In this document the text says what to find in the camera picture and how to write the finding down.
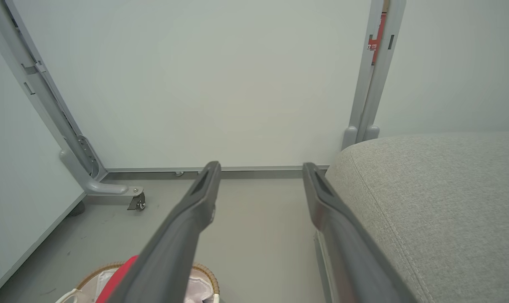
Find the red cloth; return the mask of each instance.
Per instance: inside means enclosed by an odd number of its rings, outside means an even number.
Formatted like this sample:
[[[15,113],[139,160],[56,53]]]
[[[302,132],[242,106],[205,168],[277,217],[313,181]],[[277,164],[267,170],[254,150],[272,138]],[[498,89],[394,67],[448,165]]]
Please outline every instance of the red cloth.
[[[137,257],[138,255],[131,257],[131,259],[127,260],[125,264],[118,268],[118,270],[112,275],[110,280],[108,280],[108,283],[104,286],[103,291],[101,292],[95,303],[105,303],[108,300],[108,297],[112,295],[112,292],[114,291],[114,289],[116,289],[116,286],[121,282],[125,274],[127,274],[129,268],[131,268],[131,265],[135,263]]]

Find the gray floor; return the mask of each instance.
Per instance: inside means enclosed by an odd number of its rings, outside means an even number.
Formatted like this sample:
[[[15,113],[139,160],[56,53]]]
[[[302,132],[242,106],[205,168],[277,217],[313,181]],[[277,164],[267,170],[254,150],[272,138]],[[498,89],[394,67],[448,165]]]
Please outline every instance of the gray floor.
[[[97,267],[137,255],[195,174],[118,174],[106,182],[144,186],[147,208],[87,197],[0,290],[0,302],[55,302]],[[195,261],[216,275],[225,303],[323,302],[300,174],[223,173],[214,222]]]

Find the red object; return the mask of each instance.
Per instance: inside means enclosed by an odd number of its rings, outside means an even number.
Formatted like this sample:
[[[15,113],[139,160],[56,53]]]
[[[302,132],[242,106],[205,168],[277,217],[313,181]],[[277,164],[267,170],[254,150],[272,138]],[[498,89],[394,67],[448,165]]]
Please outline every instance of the red object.
[[[374,50],[374,57],[372,57],[372,65],[376,62],[376,57],[378,57],[378,44],[381,41],[381,37],[384,33],[384,26],[385,26],[385,16],[387,13],[383,12],[381,13],[381,19],[380,19],[380,27],[378,28],[378,37],[376,40],[368,40],[368,46],[367,48],[369,50]]]
[[[104,286],[103,291],[101,292],[95,303],[105,303],[108,300],[108,297],[112,295],[112,292],[114,291],[114,289],[116,289],[116,286],[121,282],[125,274],[127,274],[129,268],[131,268],[131,265],[135,263],[137,257],[138,255],[131,257],[131,259],[127,260],[125,264],[118,268],[118,270],[112,275],[110,280],[108,280],[108,283]]]

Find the white wall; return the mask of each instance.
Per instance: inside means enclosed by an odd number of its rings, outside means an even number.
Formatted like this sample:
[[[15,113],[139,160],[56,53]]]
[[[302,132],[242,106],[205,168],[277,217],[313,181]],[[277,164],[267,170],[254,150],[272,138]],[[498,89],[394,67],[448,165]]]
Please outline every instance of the white wall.
[[[0,53],[0,280],[83,194]]]
[[[409,0],[380,136],[509,130],[509,0]]]
[[[104,166],[328,165],[369,0],[14,0]]]

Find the gray cushion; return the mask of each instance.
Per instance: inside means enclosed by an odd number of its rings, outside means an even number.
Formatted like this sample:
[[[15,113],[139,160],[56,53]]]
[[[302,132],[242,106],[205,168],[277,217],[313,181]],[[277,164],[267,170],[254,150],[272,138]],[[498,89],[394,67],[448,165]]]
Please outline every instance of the gray cushion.
[[[371,140],[326,177],[418,302],[509,301],[509,133]]]

